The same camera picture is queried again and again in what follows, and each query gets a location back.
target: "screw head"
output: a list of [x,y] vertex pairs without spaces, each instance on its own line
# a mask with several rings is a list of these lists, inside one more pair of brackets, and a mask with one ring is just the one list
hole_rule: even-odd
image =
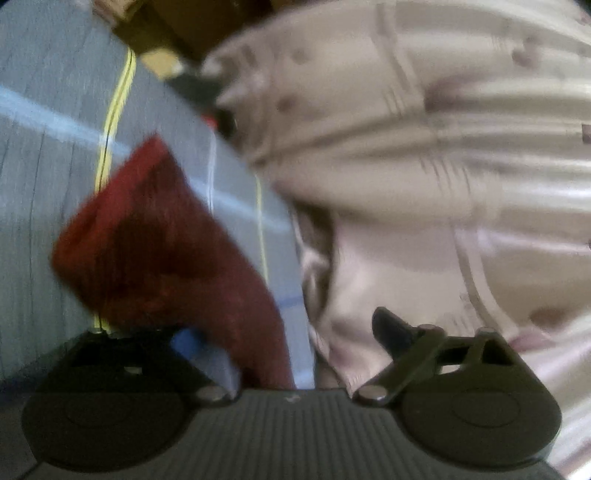
[[197,390],[198,400],[207,403],[217,403],[228,398],[228,391],[219,385],[207,385]]
[[382,385],[364,385],[358,391],[364,400],[380,401],[388,396],[388,390]]

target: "blue object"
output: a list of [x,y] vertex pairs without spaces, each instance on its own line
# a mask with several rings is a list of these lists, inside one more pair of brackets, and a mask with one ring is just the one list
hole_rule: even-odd
[[179,330],[170,340],[172,349],[187,360],[194,358],[205,344],[203,335],[191,328]]

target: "red cloth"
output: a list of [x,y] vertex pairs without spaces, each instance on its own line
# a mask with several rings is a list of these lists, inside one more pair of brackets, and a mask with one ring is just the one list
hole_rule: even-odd
[[194,326],[257,386],[294,387],[269,291],[157,136],[74,216],[52,263],[113,327]]

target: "white fabric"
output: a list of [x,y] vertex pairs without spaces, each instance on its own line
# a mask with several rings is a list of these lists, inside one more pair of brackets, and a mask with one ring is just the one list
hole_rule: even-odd
[[312,340],[349,391],[390,361],[378,306],[451,335],[492,326],[561,405],[550,462],[583,479],[589,16],[568,0],[331,2],[230,39],[204,72],[228,83],[245,160],[326,212],[298,208],[300,261]]

